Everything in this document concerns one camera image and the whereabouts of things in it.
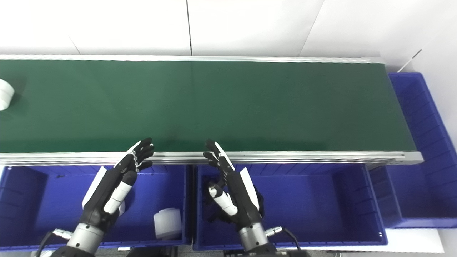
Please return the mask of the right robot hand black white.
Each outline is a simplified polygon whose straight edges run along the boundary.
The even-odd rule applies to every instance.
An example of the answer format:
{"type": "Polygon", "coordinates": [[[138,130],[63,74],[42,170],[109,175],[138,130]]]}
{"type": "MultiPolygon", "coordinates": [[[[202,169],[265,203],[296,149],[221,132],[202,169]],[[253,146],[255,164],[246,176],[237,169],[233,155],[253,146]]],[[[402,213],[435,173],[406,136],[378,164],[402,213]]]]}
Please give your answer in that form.
{"type": "Polygon", "coordinates": [[[237,171],[222,147],[211,139],[205,145],[204,157],[219,170],[219,180],[209,182],[207,191],[214,202],[235,224],[238,231],[260,224],[262,215],[258,194],[247,168],[237,171]]]}

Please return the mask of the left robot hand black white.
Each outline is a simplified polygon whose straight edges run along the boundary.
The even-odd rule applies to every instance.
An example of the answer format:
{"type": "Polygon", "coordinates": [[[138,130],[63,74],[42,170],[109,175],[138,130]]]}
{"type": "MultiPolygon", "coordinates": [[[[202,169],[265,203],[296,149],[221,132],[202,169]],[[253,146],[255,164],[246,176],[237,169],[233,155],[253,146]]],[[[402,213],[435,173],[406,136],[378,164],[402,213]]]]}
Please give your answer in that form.
{"type": "Polygon", "coordinates": [[[152,166],[153,162],[147,159],[154,152],[152,138],[145,138],[126,151],[123,158],[101,177],[83,206],[79,223],[107,232],[116,223],[119,207],[135,184],[138,173],[152,166]]]}

